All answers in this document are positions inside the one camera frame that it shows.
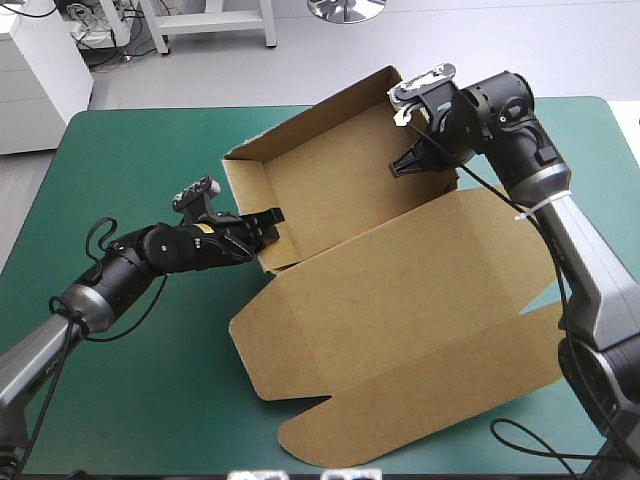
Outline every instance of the silver metal part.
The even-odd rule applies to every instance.
[[[311,13],[331,23],[359,23],[384,10],[387,0],[307,0]]]
[[[550,196],[569,189],[571,171],[566,163],[540,170],[518,183],[509,191],[509,197],[518,205],[533,207]]]
[[[55,366],[68,324],[66,318],[53,315],[0,356],[0,445],[26,446],[24,407],[35,393],[34,384]],[[74,339],[79,330],[73,327]]]
[[[451,80],[456,75],[456,67],[450,63],[441,63],[410,80],[403,80],[393,86],[387,94],[391,105],[396,110],[393,117],[398,127],[406,127],[411,121],[411,112],[423,107],[418,96],[421,88],[433,85],[441,80]]]
[[[580,338],[602,351],[640,333],[640,285],[573,198],[554,200],[535,216],[562,252],[572,290],[567,317]]]
[[[344,468],[339,470],[325,470],[320,480],[382,480],[382,471],[368,468]]]
[[[83,313],[91,333],[103,332],[116,321],[107,301],[89,287],[73,284],[62,297],[73,309]],[[55,367],[68,324],[65,317],[53,315],[0,356],[0,446],[24,448],[27,445],[24,409]],[[79,334],[80,327],[74,326],[73,345]]]
[[[289,475],[282,470],[239,470],[230,472],[227,480],[289,480]]]
[[[105,332],[117,320],[107,301],[90,287],[74,283],[62,293],[62,297],[71,307],[82,312],[90,333]]]

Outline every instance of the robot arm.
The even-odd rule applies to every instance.
[[[396,123],[426,113],[426,134],[390,165],[395,176],[443,171],[484,154],[513,204],[535,222],[571,288],[559,361],[608,441],[582,478],[637,480],[640,473],[640,286],[569,190],[571,172],[534,113],[524,78],[504,72],[459,90],[455,68],[436,67],[390,90]]]
[[[280,209],[216,213],[211,198],[219,191],[216,182],[203,177],[173,201],[174,210],[183,214],[180,225],[159,223],[110,242],[105,255],[60,296],[67,316],[52,315],[0,357],[0,479],[12,477],[12,452],[28,444],[24,409],[61,361],[68,328],[73,348],[86,335],[109,330],[156,277],[248,262],[278,239],[275,225],[284,220]],[[112,233],[115,221],[106,220]],[[80,320],[72,327],[71,312]]]

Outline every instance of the white cabinet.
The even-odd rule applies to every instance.
[[[40,14],[53,2],[11,7]],[[87,109],[92,87],[58,13],[28,18],[0,7],[0,154],[57,148],[71,118]]]

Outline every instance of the brown cardboard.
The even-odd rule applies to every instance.
[[[394,179],[388,164],[415,141],[393,124],[387,67],[227,154],[241,213],[282,208],[265,270],[297,263],[455,187],[454,172]]]
[[[261,258],[278,275],[230,333],[261,398],[330,397],[279,431],[324,467],[560,377],[558,306],[520,315],[554,278],[530,225],[485,190],[451,191],[451,172],[391,177],[413,140],[386,105],[398,78],[384,69],[224,161],[241,211],[286,219]]]

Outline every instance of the white drawer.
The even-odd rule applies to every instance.
[[[49,99],[0,103],[0,155],[58,148],[65,128]]]
[[[0,72],[0,103],[45,98],[47,93],[31,70]]]
[[[0,40],[0,72],[28,70],[29,64],[13,40]]]

